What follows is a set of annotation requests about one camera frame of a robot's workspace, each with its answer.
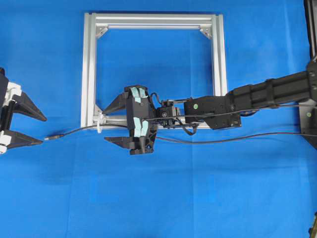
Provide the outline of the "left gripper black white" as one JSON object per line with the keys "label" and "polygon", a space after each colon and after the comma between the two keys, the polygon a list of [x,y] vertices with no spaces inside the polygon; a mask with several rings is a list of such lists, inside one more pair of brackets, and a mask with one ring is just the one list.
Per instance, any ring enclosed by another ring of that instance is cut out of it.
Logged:
{"label": "left gripper black white", "polygon": [[22,114],[40,121],[47,121],[21,86],[10,82],[5,76],[4,68],[0,68],[0,153],[8,149],[24,146],[40,145],[43,141],[17,131],[11,131],[13,113]]}

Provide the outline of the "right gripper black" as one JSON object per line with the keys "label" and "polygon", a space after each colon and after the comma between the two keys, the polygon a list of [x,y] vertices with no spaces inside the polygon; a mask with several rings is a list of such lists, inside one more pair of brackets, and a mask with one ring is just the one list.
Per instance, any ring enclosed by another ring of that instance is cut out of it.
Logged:
{"label": "right gripper black", "polygon": [[163,101],[156,108],[153,103],[155,93],[149,94],[147,87],[134,85],[124,88],[103,115],[126,109],[129,137],[105,137],[104,140],[121,148],[129,149],[130,155],[152,153],[158,126],[171,128],[176,124],[180,110],[173,101]]}

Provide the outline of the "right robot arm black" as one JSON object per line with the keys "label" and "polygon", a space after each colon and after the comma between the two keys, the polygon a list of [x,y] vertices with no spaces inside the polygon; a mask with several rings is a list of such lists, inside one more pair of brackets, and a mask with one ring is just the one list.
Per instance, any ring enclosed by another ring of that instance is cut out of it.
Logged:
{"label": "right robot arm black", "polygon": [[126,110],[128,137],[105,137],[105,140],[131,155],[154,151],[158,126],[182,128],[194,135],[200,123],[211,129],[241,126],[241,117],[248,117],[261,109],[278,108],[282,104],[317,99],[317,62],[308,63],[305,71],[265,82],[235,88],[225,96],[204,96],[183,100],[153,103],[155,93],[147,87],[134,85],[124,88],[112,103],[103,110],[104,115]]}

